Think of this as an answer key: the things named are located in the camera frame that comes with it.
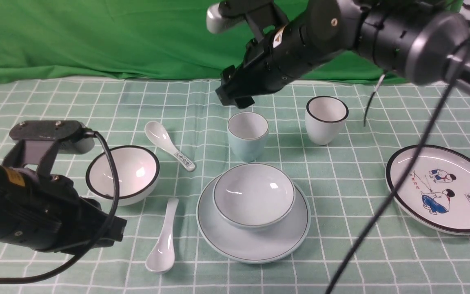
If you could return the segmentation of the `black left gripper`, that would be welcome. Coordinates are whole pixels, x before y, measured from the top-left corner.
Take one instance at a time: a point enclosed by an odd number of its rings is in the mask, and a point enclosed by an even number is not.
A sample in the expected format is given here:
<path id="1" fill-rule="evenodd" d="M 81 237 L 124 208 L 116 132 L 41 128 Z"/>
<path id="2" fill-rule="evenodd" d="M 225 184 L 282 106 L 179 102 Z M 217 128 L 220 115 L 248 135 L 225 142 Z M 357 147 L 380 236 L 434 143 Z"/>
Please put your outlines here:
<path id="1" fill-rule="evenodd" d="M 105 212 L 99 201 L 81 197 L 73 181 L 65 176 L 43 177 L 31 169 L 14 169 L 24 186 L 13 184 L 13 191 L 4 196 L 4 212 L 15 225 L 24 228 L 16 244 L 38 252 L 77 255 L 97 236 L 106 219 L 111 221 L 93 249 L 113 246 L 124 237 L 126 220 Z"/>

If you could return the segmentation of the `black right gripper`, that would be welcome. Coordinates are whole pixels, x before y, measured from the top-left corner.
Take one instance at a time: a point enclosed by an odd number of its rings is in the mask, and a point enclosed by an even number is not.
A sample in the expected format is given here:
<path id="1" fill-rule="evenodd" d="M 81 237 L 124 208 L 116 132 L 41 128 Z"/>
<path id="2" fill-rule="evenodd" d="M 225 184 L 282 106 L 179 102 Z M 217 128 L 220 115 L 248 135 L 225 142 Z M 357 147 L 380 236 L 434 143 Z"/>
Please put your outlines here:
<path id="1" fill-rule="evenodd" d="M 274 94 L 341 52 L 341 18 L 299 16 L 250 45 L 242 63 L 222 72 L 216 89 L 224 106 L 244 109 L 253 97 Z"/>

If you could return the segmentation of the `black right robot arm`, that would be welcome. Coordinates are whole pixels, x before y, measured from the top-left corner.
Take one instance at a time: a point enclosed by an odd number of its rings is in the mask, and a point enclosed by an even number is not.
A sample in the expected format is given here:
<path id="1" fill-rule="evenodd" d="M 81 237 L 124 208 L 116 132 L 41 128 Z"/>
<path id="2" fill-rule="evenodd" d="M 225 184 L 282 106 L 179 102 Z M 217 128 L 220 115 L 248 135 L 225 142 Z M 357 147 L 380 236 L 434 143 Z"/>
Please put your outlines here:
<path id="1" fill-rule="evenodd" d="M 439 4 L 416 0 L 310 0 L 295 19 L 272 0 L 225 0 L 211 5 L 213 34 L 246 22 L 253 39 L 241 64 L 221 73 L 223 105 L 244 109 L 253 97 L 280 91 L 345 51 L 416 85 L 455 82 L 470 95 L 470 55 L 459 76 L 470 21 Z"/>

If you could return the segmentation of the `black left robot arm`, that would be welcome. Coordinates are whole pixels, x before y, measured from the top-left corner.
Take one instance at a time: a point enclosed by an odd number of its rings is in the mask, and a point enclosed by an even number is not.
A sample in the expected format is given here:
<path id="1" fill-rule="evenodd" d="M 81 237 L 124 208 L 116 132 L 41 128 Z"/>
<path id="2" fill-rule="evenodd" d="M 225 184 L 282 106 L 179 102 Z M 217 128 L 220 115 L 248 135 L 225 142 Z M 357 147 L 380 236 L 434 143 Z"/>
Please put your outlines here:
<path id="1" fill-rule="evenodd" d="M 0 243 L 74 255 L 93 238 L 108 217 L 98 201 L 80 197 L 60 159 L 49 178 L 22 171 L 24 185 L 0 166 Z"/>

